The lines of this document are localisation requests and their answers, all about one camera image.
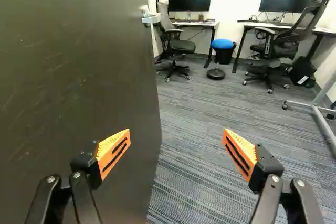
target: chair backrest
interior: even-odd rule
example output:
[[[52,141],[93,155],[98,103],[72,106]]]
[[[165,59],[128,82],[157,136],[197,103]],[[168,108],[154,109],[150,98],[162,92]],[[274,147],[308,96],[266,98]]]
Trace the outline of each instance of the chair backrest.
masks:
[[[288,31],[280,34],[275,40],[275,44],[284,42],[300,42],[311,34],[315,25],[320,20],[329,0],[312,0],[317,6],[306,7],[296,23]]]
[[[156,0],[156,10],[161,14],[160,29],[165,32],[169,29],[176,29],[176,27],[171,23],[168,14],[168,5],[166,3]]]

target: desk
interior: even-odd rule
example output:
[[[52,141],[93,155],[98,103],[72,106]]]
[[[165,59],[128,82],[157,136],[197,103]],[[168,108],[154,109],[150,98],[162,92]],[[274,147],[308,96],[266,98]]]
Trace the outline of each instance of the desk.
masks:
[[[216,29],[219,25],[219,21],[214,21],[214,22],[174,22],[173,25],[177,27],[200,27],[202,29],[211,29],[211,40],[210,40],[210,49],[209,49],[209,55],[208,59],[206,60],[206,63],[204,65],[204,68],[207,68],[211,62],[211,56],[212,56],[212,46],[211,42],[215,38],[215,32]]]
[[[290,26],[277,26],[277,25],[273,25],[273,24],[270,24],[270,23],[259,23],[259,22],[244,23],[244,32],[243,32],[243,35],[242,35],[241,40],[240,40],[240,45],[239,45],[237,57],[236,57],[235,62],[233,64],[232,73],[235,73],[236,70],[237,70],[238,59],[239,59],[239,56],[240,56],[241,49],[243,48],[246,33],[249,30],[254,29],[257,26],[267,27],[267,28],[270,28],[270,29],[273,29],[273,30],[278,30],[278,31],[288,30],[288,29],[291,28]],[[316,27],[312,31],[312,34],[316,35],[316,39],[315,39],[313,45],[311,46],[311,48],[309,49],[309,52],[306,56],[307,60],[310,60],[311,57],[315,54],[316,49],[319,46],[319,44],[320,44],[320,42],[321,42],[321,40],[324,36],[336,37],[336,31],[329,30],[329,29],[326,29],[326,28],[323,28],[323,27]]]

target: desk leg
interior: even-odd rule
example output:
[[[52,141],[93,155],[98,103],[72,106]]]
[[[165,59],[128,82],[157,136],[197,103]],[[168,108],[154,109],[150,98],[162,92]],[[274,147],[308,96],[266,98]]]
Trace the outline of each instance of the desk leg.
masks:
[[[216,29],[215,28],[212,28],[212,34],[211,34],[211,41],[210,41],[210,49],[209,49],[209,55],[208,55],[208,59],[206,60],[206,63],[204,65],[204,68],[208,68],[210,62],[211,62],[211,56],[212,56],[212,46],[211,46],[211,43],[212,41],[214,40],[215,38],[215,32],[216,32]]]
[[[240,44],[239,44],[238,53],[237,53],[235,62],[233,63],[232,73],[237,72],[238,59],[239,59],[239,56],[240,56],[241,49],[243,48],[243,44],[244,44],[244,40],[245,40],[245,36],[246,36],[246,33],[247,33],[248,30],[249,30],[249,29],[247,29],[246,27],[244,27],[244,32],[243,32],[243,35],[242,35],[242,37],[241,37],[241,39],[240,39]]]
[[[311,46],[311,48],[309,49],[309,52],[308,52],[308,54],[306,56],[306,61],[310,61],[311,58],[314,56],[314,54],[315,54],[318,46],[321,43],[322,38],[323,38],[323,35],[316,35],[316,39],[314,40],[314,43]]]

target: office chair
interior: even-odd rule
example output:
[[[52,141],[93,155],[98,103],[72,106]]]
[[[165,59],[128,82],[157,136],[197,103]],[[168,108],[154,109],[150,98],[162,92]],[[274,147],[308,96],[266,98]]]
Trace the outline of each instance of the office chair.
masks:
[[[163,52],[155,64],[159,64],[165,59],[173,59],[175,54],[182,55],[182,58],[184,58],[186,54],[192,54],[196,49],[196,45],[191,41],[180,40],[180,34],[183,30],[176,29],[171,23],[167,4],[156,0],[156,9],[157,12],[161,14],[159,27],[162,32],[160,39],[163,44]],[[190,79],[189,66],[179,66],[175,60],[173,60],[172,64],[169,65],[166,70],[168,70],[168,74],[165,77],[165,82],[169,82],[170,76],[174,73],[179,73],[186,76],[188,80]]]
[[[246,85],[248,81],[264,81],[268,88],[267,92],[273,93],[270,75],[275,68],[280,67],[280,58],[294,59],[299,43],[311,34],[329,2],[329,0],[312,1],[316,3],[316,6],[306,7],[297,22],[278,36],[275,31],[269,28],[255,27],[256,30],[266,34],[266,41],[263,44],[250,47],[252,51],[258,53],[260,64],[257,67],[252,65],[248,69],[245,75],[252,73],[255,76],[245,79],[243,85]],[[289,85],[285,84],[283,87],[287,89]]]

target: door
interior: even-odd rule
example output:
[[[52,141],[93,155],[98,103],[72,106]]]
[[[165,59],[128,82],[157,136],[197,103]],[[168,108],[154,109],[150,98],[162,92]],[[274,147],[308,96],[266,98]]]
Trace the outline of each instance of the door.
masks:
[[[126,128],[94,197],[104,223],[145,223],[161,144],[148,0],[0,2],[2,223],[24,222],[40,179],[67,179],[83,146]]]

